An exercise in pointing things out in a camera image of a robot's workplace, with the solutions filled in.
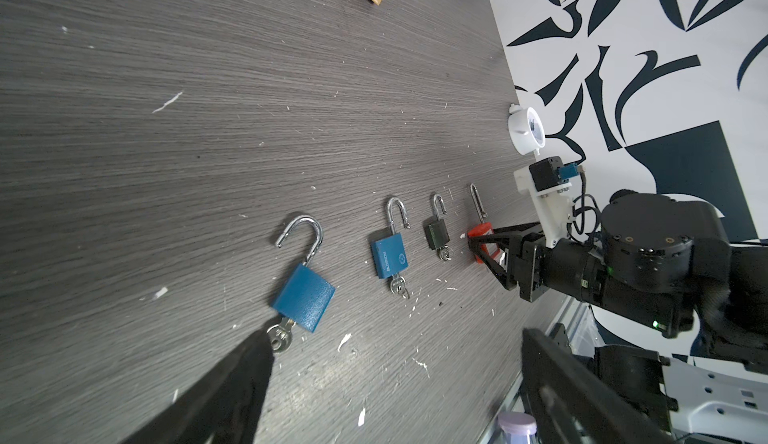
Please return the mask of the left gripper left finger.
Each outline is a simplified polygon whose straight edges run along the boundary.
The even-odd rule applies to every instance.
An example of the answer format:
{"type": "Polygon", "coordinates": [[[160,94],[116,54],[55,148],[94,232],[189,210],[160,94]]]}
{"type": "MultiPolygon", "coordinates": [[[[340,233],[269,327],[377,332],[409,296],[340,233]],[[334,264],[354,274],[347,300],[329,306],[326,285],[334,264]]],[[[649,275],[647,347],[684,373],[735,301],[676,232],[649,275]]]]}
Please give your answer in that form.
{"type": "Polygon", "coordinates": [[[256,331],[126,443],[252,443],[273,370],[271,341],[256,331]]]}

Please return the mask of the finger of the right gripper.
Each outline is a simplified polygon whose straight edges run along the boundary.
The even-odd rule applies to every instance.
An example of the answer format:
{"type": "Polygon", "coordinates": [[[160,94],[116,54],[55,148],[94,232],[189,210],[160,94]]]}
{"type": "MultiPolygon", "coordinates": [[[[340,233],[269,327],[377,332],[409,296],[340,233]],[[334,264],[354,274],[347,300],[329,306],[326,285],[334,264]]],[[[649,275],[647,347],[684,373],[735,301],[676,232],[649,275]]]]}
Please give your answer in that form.
{"type": "Polygon", "coordinates": [[[490,233],[474,236],[473,241],[480,244],[495,244],[497,246],[518,246],[522,242],[535,241],[539,238],[540,223],[531,222],[492,228],[490,233]]]}
{"type": "Polygon", "coordinates": [[[519,236],[475,236],[468,238],[469,248],[491,271],[506,290],[513,290],[518,281],[514,274],[514,265],[502,265],[485,250],[488,245],[496,245],[502,252],[509,252],[513,258],[521,252],[522,239],[519,236]]]}

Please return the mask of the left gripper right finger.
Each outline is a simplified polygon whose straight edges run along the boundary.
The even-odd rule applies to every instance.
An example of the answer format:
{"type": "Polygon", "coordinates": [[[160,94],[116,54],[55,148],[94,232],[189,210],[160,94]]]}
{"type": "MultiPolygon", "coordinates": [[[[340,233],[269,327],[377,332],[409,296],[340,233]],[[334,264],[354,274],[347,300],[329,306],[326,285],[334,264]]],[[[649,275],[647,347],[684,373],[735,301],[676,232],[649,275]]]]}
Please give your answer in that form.
{"type": "Polygon", "coordinates": [[[523,387],[542,443],[670,443],[576,357],[542,331],[522,331],[523,387]]]}

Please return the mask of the red padlock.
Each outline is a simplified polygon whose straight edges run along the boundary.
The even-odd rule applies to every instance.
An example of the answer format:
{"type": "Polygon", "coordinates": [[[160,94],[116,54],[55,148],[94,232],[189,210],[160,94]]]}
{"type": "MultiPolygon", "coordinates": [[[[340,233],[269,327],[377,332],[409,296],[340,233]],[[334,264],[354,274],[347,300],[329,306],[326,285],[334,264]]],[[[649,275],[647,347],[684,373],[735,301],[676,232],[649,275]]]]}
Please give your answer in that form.
{"type": "MultiPolygon", "coordinates": [[[[467,236],[468,237],[480,237],[480,236],[488,236],[493,233],[493,226],[490,222],[487,221],[487,212],[484,208],[484,205],[482,203],[479,190],[475,183],[470,184],[469,186],[470,195],[476,210],[476,213],[478,215],[478,218],[480,220],[480,224],[476,225],[474,228],[470,229],[468,231],[467,236]]],[[[494,261],[497,263],[501,263],[503,258],[503,252],[499,249],[499,247],[496,244],[486,244],[482,243],[480,244],[481,249],[488,254],[494,261]]]]}

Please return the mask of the small black padlock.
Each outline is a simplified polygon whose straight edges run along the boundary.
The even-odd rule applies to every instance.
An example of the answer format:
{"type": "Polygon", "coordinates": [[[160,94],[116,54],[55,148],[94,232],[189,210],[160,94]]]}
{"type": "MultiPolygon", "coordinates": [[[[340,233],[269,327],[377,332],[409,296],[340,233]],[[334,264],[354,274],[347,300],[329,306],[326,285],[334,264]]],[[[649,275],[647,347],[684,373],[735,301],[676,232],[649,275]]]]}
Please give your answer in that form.
{"type": "Polygon", "coordinates": [[[438,193],[432,194],[431,206],[433,217],[424,226],[425,236],[429,247],[437,253],[438,258],[448,262],[452,259],[452,255],[451,249],[448,246],[450,236],[446,221],[443,219],[447,214],[443,197],[438,193]]]}

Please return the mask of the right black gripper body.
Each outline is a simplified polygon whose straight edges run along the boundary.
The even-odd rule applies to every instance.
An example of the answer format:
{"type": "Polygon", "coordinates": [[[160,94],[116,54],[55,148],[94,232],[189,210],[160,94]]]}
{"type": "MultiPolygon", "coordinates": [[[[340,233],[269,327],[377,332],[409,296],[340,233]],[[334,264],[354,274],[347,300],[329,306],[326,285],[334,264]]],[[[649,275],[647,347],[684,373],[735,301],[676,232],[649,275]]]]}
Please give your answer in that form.
{"type": "Polygon", "coordinates": [[[534,302],[548,290],[555,290],[580,302],[598,303],[604,290],[606,265],[595,241],[564,238],[554,248],[547,247],[544,241],[538,233],[526,235],[520,255],[512,261],[511,276],[520,297],[534,302]]]}

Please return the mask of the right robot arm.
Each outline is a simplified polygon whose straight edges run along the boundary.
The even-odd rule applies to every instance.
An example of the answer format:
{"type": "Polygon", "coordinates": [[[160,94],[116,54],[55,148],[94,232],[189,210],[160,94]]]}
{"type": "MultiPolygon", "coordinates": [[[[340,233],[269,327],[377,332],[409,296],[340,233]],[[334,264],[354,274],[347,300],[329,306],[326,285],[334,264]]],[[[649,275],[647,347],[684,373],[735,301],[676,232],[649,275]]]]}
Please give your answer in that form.
{"type": "MultiPolygon", "coordinates": [[[[469,238],[507,289],[547,289],[649,326],[668,339],[697,327],[698,357],[767,369],[767,247],[728,239],[714,207],[621,190],[598,208],[572,200],[565,230],[593,213],[584,240],[549,240],[543,222],[469,238]]],[[[767,439],[767,391],[744,380],[684,377],[649,351],[604,346],[587,359],[539,331],[523,337],[524,385],[544,443],[668,443],[674,432],[767,439]]]]}

